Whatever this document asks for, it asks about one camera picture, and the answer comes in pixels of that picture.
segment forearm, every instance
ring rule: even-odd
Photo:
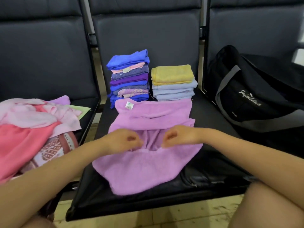
[[[304,159],[218,130],[199,128],[202,143],[213,146],[304,209]]]
[[[0,227],[20,227],[52,199],[77,173],[98,158],[96,142],[26,172],[0,187]]]

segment stack of folded towels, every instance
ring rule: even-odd
[[[197,81],[190,65],[158,66],[151,70],[153,97],[158,101],[191,98]]]
[[[111,58],[107,64],[107,68],[112,71],[111,93],[108,96],[111,108],[115,107],[116,100],[122,98],[131,98],[134,101],[149,99],[149,62],[146,49],[130,55],[115,55]]]

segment green cloth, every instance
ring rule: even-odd
[[[82,119],[82,117],[91,109],[89,107],[78,106],[78,105],[67,105],[70,108],[80,110],[82,112],[81,115],[78,116],[78,119]]]

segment bag logo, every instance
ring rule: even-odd
[[[241,92],[239,92],[242,94],[242,97],[247,98],[249,101],[252,101],[253,103],[255,103],[256,105],[260,106],[261,103],[258,103],[258,101],[253,97],[253,95],[251,93],[246,94],[245,90],[241,90]]]

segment person's right arm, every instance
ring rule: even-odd
[[[168,130],[162,146],[198,143],[213,146],[304,210],[304,159],[218,130],[188,126]]]

